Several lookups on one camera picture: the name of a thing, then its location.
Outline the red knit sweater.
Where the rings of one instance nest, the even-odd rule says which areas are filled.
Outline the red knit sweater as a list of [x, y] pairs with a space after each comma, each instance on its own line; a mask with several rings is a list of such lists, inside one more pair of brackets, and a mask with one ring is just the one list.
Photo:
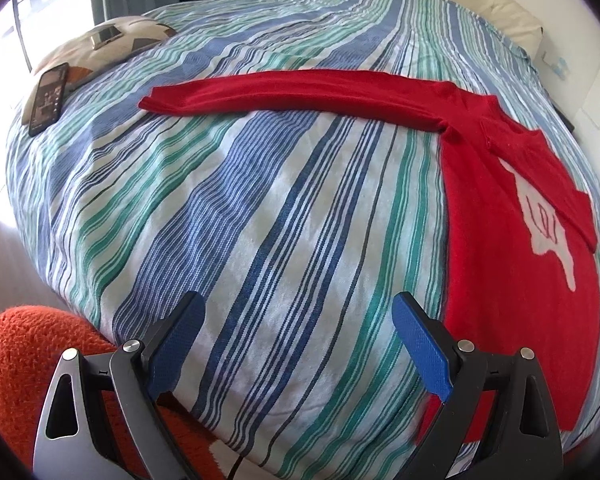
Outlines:
[[592, 386], [600, 282], [592, 202], [544, 134], [495, 96], [370, 70], [269, 70], [156, 87], [140, 108], [170, 116], [316, 110], [434, 133], [449, 214], [443, 323], [481, 350], [538, 356], [558, 426]]

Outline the orange fluffy garment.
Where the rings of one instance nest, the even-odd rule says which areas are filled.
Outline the orange fluffy garment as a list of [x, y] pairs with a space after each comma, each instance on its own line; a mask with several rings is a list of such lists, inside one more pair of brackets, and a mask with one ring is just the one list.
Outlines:
[[[117, 347], [83, 318], [51, 307], [22, 306], [0, 314], [0, 435], [28, 469], [50, 380], [61, 352], [77, 348], [84, 356]], [[146, 474], [111, 392], [102, 394], [117, 452], [134, 474]], [[225, 479], [210, 451], [216, 439], [175, 401], [160, 401], [160, 416], [201, 479]]]

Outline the striped blue green bedspread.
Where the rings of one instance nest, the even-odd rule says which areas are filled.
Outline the striped blue green bedspread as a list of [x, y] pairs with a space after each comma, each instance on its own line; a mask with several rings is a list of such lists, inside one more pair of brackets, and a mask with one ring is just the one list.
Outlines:
[[[116, 344], [201, 294], [174, 394], [247, 465], [388, 479], [414, 452], [439, 402], [391, 307], [409, 292], [443, 323], [440, 140], [316, 110], [160, 115], [140, 108], [151, 89], [318, 68], [495, 96], [591, 199], [600, 282], [600, 184], [524, 50], [474, 12], [450, 0], [208, 0], [151, 17], [176, 35], [70, 93], [38, 136], [14, 118], [8, 196], [38, 274]], [[600, 344], [562, 446], [599, 426]]]

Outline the black smartphone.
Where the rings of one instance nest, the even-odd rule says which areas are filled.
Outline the black smartphone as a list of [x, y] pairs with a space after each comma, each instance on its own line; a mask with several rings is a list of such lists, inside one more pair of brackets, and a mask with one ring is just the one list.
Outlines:
[[64, 92], [69, 73], [69, 64], [62, 63], [41, 76], [29, 120], [29, 136], [34, 138], [49, 126], [56, 124], [61, 114]]

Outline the patterned beige pillow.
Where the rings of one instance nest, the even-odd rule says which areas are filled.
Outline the patterned beige pillow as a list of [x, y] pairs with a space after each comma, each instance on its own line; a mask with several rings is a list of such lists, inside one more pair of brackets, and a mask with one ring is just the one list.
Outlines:
[[[120, 35], [96, 47], [94, 38], [99, 32], [114, 27]], [[36, 88], [42, 75], [58, 65], [69, 65], [65, 95], [68, 96], [95, 77], [114, 66], [129, 61], [135, 55], [161, 44], [176, 35], [176, 30], [143, 15], [120, 16], [99, 24], [82, 36], [68, 40], [50, 51], [32, 72], [31, 92], [23, 104], [21, 123], [30, 122]]]

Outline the white wall socket panel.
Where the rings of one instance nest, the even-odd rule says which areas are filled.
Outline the white wall socket panel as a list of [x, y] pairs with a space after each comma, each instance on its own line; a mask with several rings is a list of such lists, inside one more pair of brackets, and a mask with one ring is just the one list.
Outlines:
[[541, 62], [555, 74], [560, 80], [566, 80], [570, 74], [570, 68], [564, 58], [557, 53], [544, 50], [541, 54]]

